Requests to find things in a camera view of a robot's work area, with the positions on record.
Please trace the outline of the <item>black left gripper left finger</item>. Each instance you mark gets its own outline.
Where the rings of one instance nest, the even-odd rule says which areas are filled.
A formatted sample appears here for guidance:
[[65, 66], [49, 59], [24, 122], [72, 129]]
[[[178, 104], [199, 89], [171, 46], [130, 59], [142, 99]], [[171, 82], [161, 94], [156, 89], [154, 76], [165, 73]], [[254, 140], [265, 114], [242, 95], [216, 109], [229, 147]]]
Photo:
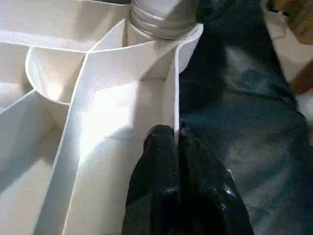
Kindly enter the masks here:
[[179, 235], [180, 176], [174, 132], [155, 125], [129, 182], [123, 235]]

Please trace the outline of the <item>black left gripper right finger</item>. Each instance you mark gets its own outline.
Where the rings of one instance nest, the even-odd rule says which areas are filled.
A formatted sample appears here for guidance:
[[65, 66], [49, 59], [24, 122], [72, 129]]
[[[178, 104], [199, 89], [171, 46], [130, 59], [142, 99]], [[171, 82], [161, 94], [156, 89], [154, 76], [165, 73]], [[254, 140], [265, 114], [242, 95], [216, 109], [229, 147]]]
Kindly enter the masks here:
[[231, 172], [212, 155], [200, 133], [181, 122], [181, 203], [188, 235], [252, 235], [244, 202]]

